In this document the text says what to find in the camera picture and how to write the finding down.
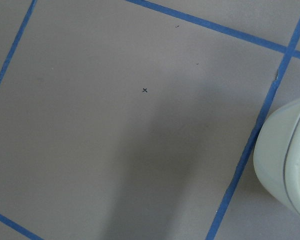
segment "blue tape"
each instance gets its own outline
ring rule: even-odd
[[[196,16],[192,16],[192,15],[189,15],[189,14],[186,14],[186,13],[183,13],[183,12],[180,12],[180,11],[177,11],[177,10],[165,7],[165,6],[161,6],[161,5],[149,2],[149,1],[145,1],[145,0],[126,0],[126,1],[133,3],[133,4],[143,6],[148,9],[155,10],[157,12],[160,12],[160,13],[178,18],[178,19],[185,20],[187,22],[190,22],[190,23],[193,23],[193,24],[196,24],[196,25],[199,25],[199,26],[202,26],[202,27],[214,30],[214,31],[217,31],[219,33],[223,33],[223,34],[226,34],[226,35],[229,35],[229,36],[232,36],[232,37],[235,37],[235,38],[238,38],[238,39],[241,39],[241,40],[244,40],[244,41],[247,41],[247,42],[268,48],[268,49],[271,49],[271,50],[280,52],[280,53],[285,53],[287,50],[287,47],[285,47],[281,44],[278,44],[278,43],[275,43],[272,41],[268,41],[261,37],[253,36],[251,34],[248,34],[248,33],[242,32],[242,31],[238,31],[238,30],[232,29],[230,27],[226,27],[226,26],[223,26],[223,25],[220,25],[220,24],[217,24],[217,23],[214,23],[214,22],[211,22],[211,21],[208,21],[208,20],[196,17]],[[296,51],[293,54],[293,56],[300,59],[300,51]]]
[[[19,224],[15,223],[14,221],[6,218],[1,214],[0,214],[0,222],[16,230],[17,232],[19,232],[20,234],[26,236],[31,240],[44,240],[43,238],[35,235],[34,233],[30,232],[29,230],[25,229],[24,227],[20,226]]]
[[[217,231],[218,231],[220,224],[224,218],[224,215],[229,206],[231,198],[234,195],[234,192],[236,190],[236,187],[238,185],[240,177],[245,169],[245,166],[247,164],[249,156],[251,155],[252,149],[257,141],[258,134],[261,130],[261,127],[263,126],[263,124],[266,120],[266,117],[268,115],[269,109],[274,100],[277,89],[280,86],[280,83],[285,75],[285,72],[286,72],[289,62],[294,54],[294,51],[297,47],[297,43],[298,43],[299,39],[300,39],[300,18],[295,27],[293,35],[290,39],[290,43],[286,49],[286,52],[281,60],[280,65],[279,65],[278,75],[277,75],[276,79],[272,82],[270,89],[265,97],[265,100],[264,100],[264,103],[260,110],[260,113],[256,119],[255,126],[250,134],[250,137],[247,141],[246,146],[244,147],[241,158],[238,162],[238,165],[236,166],[231,183],[224,193],[221,204],[215,214],[215,217],[213,219],[213,222],[211,224],[211,227],[209,229],[209,232],[207,233],[205,240],[214,240],[215,239]]]
[[[36,3],[37,3],[37,0],[32,0],[30,6],[28,8],[28,11],[26,12],[26,14],[25,14],[25,16],[23,18],[21,26],[20,26],[20,28],[19,28],[19,30],[18,30],[15,38],[14,38],[14,41],[13,41],[13,43],[11,45],[9,53],[6,56],[5,60],[4,60],[4,63],[2,65],[2,68],[1,68],[1,71],[0,71],[0,84],[1,84],[3,78],[4,78],[5,74],[6,74],[6,71],[8,69],[9,64],[10,64],[10,61],[11,61],[11,59],[12,59],[12,57],[13,57],[16,49],[17,49],[18,43],[19,43],[19,41],[20,41],[20,39],[22,37],[22,34],[24,33],[24,30],[25,30],[25,28],[26,28],[26,26],[28,24],[28,21],[29,21],[29,19],[31,17],[31,14],[32,14],[32,12],[35,9]]]

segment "blue line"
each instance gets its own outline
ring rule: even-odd
[[[18,30],[15,38],[14,38],[14,41],[13,41],[13,43],[11,45],[9,53],[6,56],[5,60],[4,60],[4,63],[2,65],[2,68],[1,68],[1,71],[0,71],[0,84],[1,84],[3,78],[4,78],[5,74],[6,74],[6,71],[8,69],[9,64],[10,64],[10,61],[11,61],[11,59],[12,59],[12,57],[13,57],[15,51],[16,51],[18,43],[19,43],[19,41],[20,41],[20,39],[22,37],[22,34],[24,33],[24,30],[25,30],[25,28],[26,28],[26,26],[28,24],[28,21],[29,21],[29,19],[31,17],[31,14],[34,11],[36,3],[37,3],[37,0],[32,0],[30,6],[28,8],[28,11],[26,12],[26,14],[25,14],[25,16],[23,18],[21,26],[20,26],[20,28],[19,28],[19,30]]]
[[[236,166],[231,183],[224,193],[224,196],[222,198],[220,206],[215,214],[215,217],[213,219],[213,222],[211,224],[211,227],[209,229],[209,232],[207,233],[205,240],[214,240],[215,239],[217,231],[218,231],[220,224],[224,218],[224,215],[229,206],[231,198],[234,195],[234,192],[236,190],[236,187],[238,185],[240,177],[245,169],[245,166],[247,164],[249,156],[251,155],[252,149],[257,141],[258,134],[261,130],[261,127],[263,126],[263,124],[266,120],[270,106],[272,105],[272,102],[274,100],[277,89],[280,86],[280,83],[285,75],[285,72],[286,72],[289,62],[294,54],[294,51],[296,49],[299,39],[300,39],[300,19],[294,29],[293,35],[290,39],[290,43],[289,43],[289,45],[286,49],[286,52],[281,60],[281,63],[279,65],[278,75],[277,75],[276,79],[272,82],[271,87],[265,97],[265,100],[264,100],[264,103],[260,110],[260,113],[256,119],[255,126],[250,134],[250,137],[247,141],[246,146],[244,147],[243,153],[238,162],[238,165]]]
[[[4,223],[5,225],[9,226],[10,228],[16,230],[20,234],[26,236],[28,239],[31,240],[44,240],[43,238],[35,235],[34,233],[30,232],[29,230],[25,229],[24,227],[20,226],[19,224],[15,223],[14,221],[6,218],[5,216],[0,214],[0,222]]]
[[[133,3],[133,4],[143,6],[148,9],[155,10],[157,12],[160,12],[160,13],[178,18],[178,19],[185,20],[187,22],[190,22],[190,23],[193,23],[193,24],[196,24],[196,25],[199,25],[199,26],[202,26],[202,27],[214,30],[214,31],[217,31],[219,33],[223,33],[223,34],[226,34],[226,35],[229,35],[229,36],[241,39],[241,40],[245,40],[247,42],[250,42],[250,43],[253,43],[253,44],[256,44],[256,45],[259,45],[259,46],[262,46],[262,47],[265,47],[265,48],[268,48],[268,49],[271,49],[271,50],[274,50],[274,51],[277,51],[280,53],[285,53],[287,50],[287,47],[285,47],[281,44],[278,44],[278,43],[275,43],[272,41],[268,41],[261,37],[253,36],[251,34],[248,34],[248,33],[242,32],[242,31],[238,31],[238,30],[232,29],[230,27],[226,27],[226,26],[223,26],[223,25],[220,25],[220,24],[217,24],[217,23],[214,23],[214,22],[211,22],[211,21],[208,21],[208,20],[196,17],[196,16],[192,16],[192,15],[189,15],[189,14],[186,14],[186,13],[183,13],[183,12],[180,12],[180,11],[177,11],[177,10],[165,7],[165,6],[161,6],[161,5],[149,2],[149,1],[145,1],[145,0],[126,0],[126,1]],[[294,57],[300,59],[300,51],[295,52]]]

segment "white bowl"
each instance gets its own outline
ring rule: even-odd
[[[262,185],[300,214],[300,99],[279,108],[265,121],[253,164]]]

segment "gray floor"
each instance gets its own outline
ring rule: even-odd
[[[154,2],[283,45],[300,16]],[[29,4],[0,0],[0,68]],[[282,56],[124,0],[38,1],[0,86],[0,213],[47,240],[204,239]],[[271,111],[298,97],[294,58]],[[300,239],[252,159],[216,239]]]

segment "white round object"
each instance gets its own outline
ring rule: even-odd
[[[300,99],[279,108],[265,121],[253,165],[262,185],[300,214]]]

